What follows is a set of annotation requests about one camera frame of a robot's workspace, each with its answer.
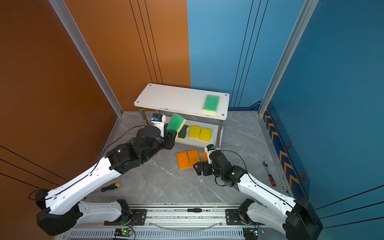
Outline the green wavy sponge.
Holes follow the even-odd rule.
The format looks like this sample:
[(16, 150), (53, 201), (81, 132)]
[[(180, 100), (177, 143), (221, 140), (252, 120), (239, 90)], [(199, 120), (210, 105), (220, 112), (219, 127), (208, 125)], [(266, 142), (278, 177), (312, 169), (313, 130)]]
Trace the green wavy sponge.
[(188, 125), (183, 125), (183, 127), (181, 128), (181, 130), (178, 133), (178, 139), (184, 140), (186, 138), (188, 128), (189, 128)]

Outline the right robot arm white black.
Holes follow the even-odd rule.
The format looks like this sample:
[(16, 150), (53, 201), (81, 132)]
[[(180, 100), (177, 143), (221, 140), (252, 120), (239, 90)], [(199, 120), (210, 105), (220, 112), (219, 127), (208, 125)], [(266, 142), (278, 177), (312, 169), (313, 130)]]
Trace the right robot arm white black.
[(245, 167), (232, 165), (220, 150), (208, 152), (208, 160), (193, 165), (197, 175), (219, 178), (226, 187), (250, 196), (239, 207), (246, 225), (264, 224), (288, 240), (317, 240), (324, 228), (311, 203), (295, 199), (263, 184)]

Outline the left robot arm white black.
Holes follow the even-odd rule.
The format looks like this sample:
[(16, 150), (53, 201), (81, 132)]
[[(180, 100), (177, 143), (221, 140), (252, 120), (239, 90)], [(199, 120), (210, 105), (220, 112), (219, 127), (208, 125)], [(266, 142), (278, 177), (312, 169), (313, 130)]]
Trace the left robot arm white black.
[(84, 197), (103, 184), (129, 170), (143, 165), (161, 150), (175, 145), (177, 131), (162, 133), (158, 127), (146, 126), (136, 137), (117, 145), (93, 167), (57, 189), (36, 192), (37, 225), (48, 235), (62, 234), (85, 223), (106, 222), (124, 225), (131, 220), (132, 211), (125, 200), (109, 203), (88, 203)]

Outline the yellow sponge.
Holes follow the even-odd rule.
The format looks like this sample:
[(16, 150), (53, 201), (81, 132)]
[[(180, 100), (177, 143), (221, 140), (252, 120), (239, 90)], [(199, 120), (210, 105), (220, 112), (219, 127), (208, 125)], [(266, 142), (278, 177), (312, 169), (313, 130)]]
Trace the yellow sponge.
[(212, 129), (202, 128), (201, 133), (199, 135), (199, 140), (210, 142), (212, 133), (213, 133)]
[(201, 133), (201, 127), (200, 126), (191, 126), (190, 127), (190, 132), (189, 132), (189, 137), (198, 139), (200, 137)]

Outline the light green sponge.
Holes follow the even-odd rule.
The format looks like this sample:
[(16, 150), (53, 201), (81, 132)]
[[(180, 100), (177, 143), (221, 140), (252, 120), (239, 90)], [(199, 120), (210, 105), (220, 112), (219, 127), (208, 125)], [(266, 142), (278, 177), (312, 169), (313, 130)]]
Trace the light green sponge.
[(219, 96), (213, 96), (213, 95), (207, 95), (205, 104), (203, 107), (203, 112), (216, 114), (218, 105), (219, 105), (220, 97)]
[(180, 130), (183, 128), (183, 126), (186, 123), (186, 119), (178, 114), (173, 114), (168, 125), (167, 125), (167, 131), (168, 132), (176, 132), (179, 133)]

